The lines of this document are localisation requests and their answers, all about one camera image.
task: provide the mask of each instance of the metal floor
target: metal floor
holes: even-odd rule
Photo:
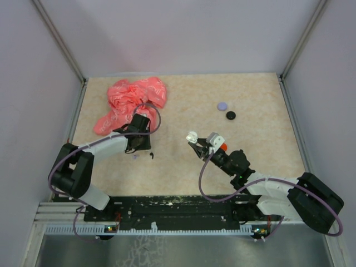
[[[271,239],[237,236],[116,236],[85,243],[75,236],[43,238],[36,267],[333,266],[323,235],[282,225]]]

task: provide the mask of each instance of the small black object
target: small black object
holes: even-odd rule
[[[242,175],[250,166],[243,150],[236,150],[227,155],[224,150],[218,149],[213,154],[211,162],[230,176]]]
[[[226,118],[228,118],[229,120],[233,120],[234,118],[236,118],[236,113],[234,111],[229,111],[228,113],[226,113]]]
[[[115,235],[97,235],[101,241],[107,241],[112,239]]]

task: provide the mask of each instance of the cable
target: cable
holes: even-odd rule
[[[48,187],[49,187],[49,189],[50,189],[53,193],[55,193],[55,194],[57,194],[57,195],[68,195],[68,194],[66,194],[66,193],[64,193],[64,192],[60,192],[60,191],[55,190],[55,189],[52,187],[52,179],[53,179],[53,176],[54,176],[55,172],[57,171],[57,169],[58,169],[67,159],[69,159],[71,156],[75,155],[76,153],[78,153],[78,152],[80,152],[80,151],[82,151],[82,150],[84,150],[84,149],[88,149],[88,148],[91,147],[91,146],[98,145],[98,144],[100,144],[100,143],[102,143],[102,142],[104,142],[104,141],[106,141],[106,140],[112,139],[112,138],[117,138],[117,137],[127,136],[127,135],[137,135],[137,134],[140,134],[140,135],[151,135],[151,134],[153,134],[154,132],[156,132],[156,131],[160,128],[160,126],[161,126],[162,118],[161,118],[160,112],[158,111],[158,109],[157,109],[154,105],[152,105],[152,104],[150,104],[150,103],[141,103],[141,104],[138,104],[138,105],[136,106],[136,108],[134,109],[133,114],[136,113],[136,110],[137,110],[138,107],[143,106],[143,105],[147,105],[147,106],[153,107],[153,108],[156,110],[157,114],[158,114],[159,122],[158,122],[157,127],[156,127],[152,132],[140,132],[140,133],[137,133],[137,132],[127,132],[127,133],[121,133],[121,134],[113,135],[113,136],[111,136],[111,137],[110,137],[110,136],[107,136],[107,137],[104,137],[104,138],[99,139],[99,140],[97,140],[97,141],[94,141],[94,142],[90,143],[89,145],[82,146],[82,147],[79,147],[79,148],[75,149],[74,151],[72,151],[71,153],[69,153],[67,156],[65,156],[64,158],[62,158],[62,159],[54,166],[54,168],[53,168],[52,171],[50,172],[50,175],[49,175],[49,177],[48,177]]]
[[[86,238],[82,238],[80,235],[78,235],[78,232],[77,232],[77,229],[76,229],[76,221],[79,217],[79,214],[83,211],[83,209],[85,208],[86,206],[83,205],[79,208],[79,210],[76,212],[76,216],[74,217],[74,220],[73,220],[73,232],[74,232],[74,235],[76,237],[78,237],[79,239],[85,241],[85,242],[88,242],[88,243],[95,243],[97,240],[91,240],[91,239],[86,239]]]
[[[94,141],[94,142],[90,143],[89,145],[82,146],[82,147],[79,147],[79,148],[75,149],[74,151],[72,151],[71,153],[69,153],[67,156],[65,156],[64,158],[62,158],[62,159],[54,166],[54,168],[53,168],[52,171],[50,172],[50,175],[49,175],[49,177],[48,177],[48,187],[49,187],[49,189],[50,189],[54,194],[67,195],[67,196],[69,196],[67,193],[60,192],[60,191],[55,190],[55,189],[52,187],[52,179],[53,179],[53,176],[54,176],[55,172],[57,171],[57,169],[58,169],[67,159],[69,159],[71,156],[75,155],[76,153],[78,153],[78,152],[80,152],[80,151],[82,151],[82,150],[84,150],[84,149],[88,149],[88,148],[91,147],[91,146],[98,145],[98,144],[100,144],[100,143],[102,143],[102,142],[104,142],[104,141],[106,141],[106,140],[108,140],[108,139],[117,138],[117,137],[121,137],[121,136],[127,136],[127,135],[137,135],[137,134],[140,134],[140,135],[151,135],[151,134],[153,134],[154,132],[156,132],[156,131],[160,128],[160,126],[161,126],[162,118],[161,118],[160,112],[158,111],[158,109],[157,109],[154,105],[152,105],[152,104],[150,104],[150,103],[141,103],[141,104],[138,104],[138,105],[136,106],[136,108],[134,109],[133,114],[136,113],[138,107],[143,106],[143,105],[147,105],[147,106],[153,107],[153,108],[156,110],[157,114],[158,114],[159,122],[158,122],[157,127],[156,127],[152,132],[140,132],[140,133],[137,133],[137,132],[127,132],[127,133],[121,133],[121,134],[114,135],[114,136],[107,136],[107,137],[104,137],[104,138],[99,139],[99,140],[97,140],[97,141]],[[74,232],[74,235],[75,235],[76,237],[78,237],[79,239],[85,241],[85,242],[94,243],[96,240],[89,240],[89,239],[86,239],[86,238],[82,238],[82,237],[79,236],[78,233],[77,233],[77,230],[76,230],[76,221],[77,221],[77,219],[78,219],[79,214],[82,212],[82,210],[83,210],[88,204],[85,203],[84,201],[80,200],[80,199],[75,199],[75,200],[78,201],[78,202],[80,202],[80,203],[82,203],[83,206],[81,206],[81,208],[79,209],[79,211],[76,212],[77,214],[76,214],[76,216],[74,217],[74,220],[73,220],[73,232]]]
[[[117,213],[117,216],[115,218],[116,231],[118,231],[118,226],[120,225],[120,223],[121,223],[121,213]]]
[[[244,185],[243,187],[241,187],[239,190],[237,190],[236,192],[232,193],[231,195],[229,196],[226,196],[226,197],[223,197],[222,199],[212,199],[210,197],[208,197],[207,195],[205,195],[205,193],[203,192],[202,188],[201,188],[201,180],[202,180],[202,175],[204,173],[204,170],[206,168],[206,165],[208,164],[208,162],[210,161],[210,159],[212,158],[214,153],[211,153],[209,155],[209,157],[207,157],[206,161],[204,162],[202,168],[201,168],[201,171],[200,171],[200,174],[199,174],[199,191],[201,193],[201,195],[206,199],[206,200],[209,200],[209,201],[212,201],[212,202],[223,202],[223,201],[226,201],[234,196],[236,196],[238,193],[242,192],[243,190],[245,190],[247,187],[251,186],[251,185],[254,185],[254,184],[257,184],[259,182],[263,182],[266,180],[266,178],[262,178],[262,179],[257,179],[253,182],[250,182],[246,185]],[[286,185],[290,185],[290,186],[293,186],[295,188],[298,188],[299,190],[307,193],[309,196],[315,198],[318,202],[320,202],[333,216],[334,218],[336,219],[336,221],[338,222],[338,225],[339,225],[339,231],[335,234],[330,234],[330,233],[327,233],[326,235],[328,236],[339,236],[343,233],[343,224],[341,222],[341,219],[339,218],[339,216],[336,214],[336,212],[324,201],[322,200],[320,197],[318,197],[316,194],[314,194],[313,192],[309,191],[308,189],[305,189],[304,187],[300,186],[300,185],[297,185],[297,184],[294,184],[292,182],[288,182],[288,181],[285,181],[285,180],[281,180],[281,179],[276,179],[276,178],[268,178],[268,181],[273,181],[273,182],[279,182],[281,184],[286,184]]]
[[[271,215],[268,215],[267,218],[268,218],[267,229],[269,232],[271,232],[272,217],[271,217]]]
[[[270,238],[271,236],[273,236],[273,235],[277,232],[277,230],[278,230],[278,229],[280,228],[280,226],[282,225],[283,220],[284,220],[284,216],[282,216],[282,217],[280,218],[279,223],[277,224],[277,226],[272,230],[272,232],[271,232],[268,236],[263,237],[263,238],[261,238],[261,239],[256,239],[256,240],[262,240],[263,242],[265,242],[268,238]]]

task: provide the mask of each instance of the purple bottle cap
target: purple bottle cap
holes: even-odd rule
[[[228,109],[228,105],[225,102],[220,102],[217,105],[217,109],[220,110],[220,111],[225,111],[225,110]]]

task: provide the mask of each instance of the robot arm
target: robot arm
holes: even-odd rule
[[[260,196],[256,205],[264,215],[281,215],[303,220],[313,230],[328,233],[335,218],[325,206],[291,185],[268,180],[276,178],[275,176],[260,174],[250,169],[250,162],[243,150],[233,151],[227,155],[220,148],[225,140],[219,134],[213,132],[208,138],[200,139],[195,132],[190,132],[187,140],[203,161],[214,153],[210,160],[226,174],[234,176],[230,183],[236,190],[258,179],[266,179],[243,191],[246,194]],[[339,214],[344,205],[343,200],[313,174],[305,172],[301,177],[279,179],[308,189],[324,200],[336,214]]]
[[[110,197],[91,184],[94,164],[116,153],[151,149],[150,136],[140,135],[140,133],[150,131],[149,123],[149,118],[135,114],[130,124],[114,130],[109,135],[91,143],[91,146],[89,144],[75,146],[71,143],[63,145],[54,166],[78,147],[88,146],[88,148],[69,157],[56,170],[51,186],[57,187],[67,195],[80,199],[97,210],[104,210]]]

